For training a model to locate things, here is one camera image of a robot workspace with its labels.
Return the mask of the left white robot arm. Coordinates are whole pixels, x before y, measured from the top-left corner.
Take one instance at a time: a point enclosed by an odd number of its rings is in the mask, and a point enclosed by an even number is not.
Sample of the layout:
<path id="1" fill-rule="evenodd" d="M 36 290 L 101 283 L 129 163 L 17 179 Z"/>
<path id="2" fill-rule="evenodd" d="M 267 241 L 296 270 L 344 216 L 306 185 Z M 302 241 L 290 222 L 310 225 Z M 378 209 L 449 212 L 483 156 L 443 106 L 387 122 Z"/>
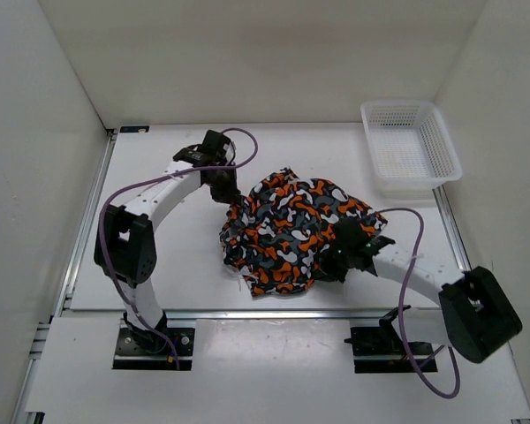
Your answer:
<path id="1" fill-rule="evenodd" d="M 117 206 L 113 193 L 98 217 L 94 261 L 122 299 L 132 340 L 145 352 L 172 347 L 167 317 L 151 276 L 157 261 L 155 231 L 188 195 L 208 186 L 213 201 L 239 201 L 236 148 L 226 131 L 209 130 L 200 144 L 181 148 L 159 178 L 136 183 L 139 193 Z"/>

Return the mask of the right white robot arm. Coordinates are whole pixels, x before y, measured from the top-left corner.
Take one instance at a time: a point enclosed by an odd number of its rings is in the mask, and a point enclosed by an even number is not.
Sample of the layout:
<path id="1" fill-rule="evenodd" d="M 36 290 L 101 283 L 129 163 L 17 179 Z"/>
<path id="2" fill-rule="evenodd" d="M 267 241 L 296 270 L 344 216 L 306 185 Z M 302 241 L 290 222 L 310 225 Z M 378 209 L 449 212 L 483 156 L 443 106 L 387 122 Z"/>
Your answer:
<path id="1" fill-rule="evenodd" d="M 322 277 L 344 282 L 350 269 L 391 280 L 432 301 L 434 309 L 405 307 L 380 320 L 379 342 L 398 353 L 410 342 L 446 345 L 482 363 L 523 329 L 516 310 L 491 271 L 462 271 L 405 250 L 383 235 L 370 236 L 347 218 L 320 253 Z"/>

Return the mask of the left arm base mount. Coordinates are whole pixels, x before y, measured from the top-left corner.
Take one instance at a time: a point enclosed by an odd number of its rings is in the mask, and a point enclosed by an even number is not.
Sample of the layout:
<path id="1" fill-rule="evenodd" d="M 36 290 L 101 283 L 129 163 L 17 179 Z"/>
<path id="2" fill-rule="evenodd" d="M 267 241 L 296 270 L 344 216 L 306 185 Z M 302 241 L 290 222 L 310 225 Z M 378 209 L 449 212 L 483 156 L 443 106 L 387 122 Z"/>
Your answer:
<path id="1" fill-rule="evenodd" d="M 140 337 L 135 337 L 121 320 L 112 368 L 130 371 L 191 371 L 195 331 L 193 323 L 176 324 L 174 321 L 168 321 L 166 333 L 176 350 L 177 355 L 174 355 L 168 343 L 159 336 L 140 341 Z"/>

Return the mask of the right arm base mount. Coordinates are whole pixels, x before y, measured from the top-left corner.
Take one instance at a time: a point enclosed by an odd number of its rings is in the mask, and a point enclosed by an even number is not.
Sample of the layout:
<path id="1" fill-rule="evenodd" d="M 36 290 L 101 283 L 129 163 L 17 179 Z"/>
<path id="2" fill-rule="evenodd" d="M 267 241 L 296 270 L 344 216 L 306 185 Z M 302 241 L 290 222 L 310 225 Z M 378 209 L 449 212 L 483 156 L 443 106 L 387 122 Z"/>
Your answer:
<path id="1" fill-rule="evenodd" d="M 414 374 L 406 350 L 393 327 L 398 322 L 395 307 L 371 324 L 355 323 L 344 340 L 352 348 L 356 375 Z"/>

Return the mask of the orange camouflage shorts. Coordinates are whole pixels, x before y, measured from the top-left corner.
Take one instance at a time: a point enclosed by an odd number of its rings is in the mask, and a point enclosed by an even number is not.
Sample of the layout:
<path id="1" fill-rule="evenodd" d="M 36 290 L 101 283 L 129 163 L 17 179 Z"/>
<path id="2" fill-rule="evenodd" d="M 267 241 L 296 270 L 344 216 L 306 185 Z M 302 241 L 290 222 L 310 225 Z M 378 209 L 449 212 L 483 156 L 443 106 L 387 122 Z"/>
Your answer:
<path id="1" fill-rule="evenodd" d="M 291 296 L 332 281 L 321 261 L 342 220 L 378 236 L 384 215 L 325 178 L 274 172 L 230 206 L 219 239 L 224 264 L 238 271 L 252 297 Z"/>

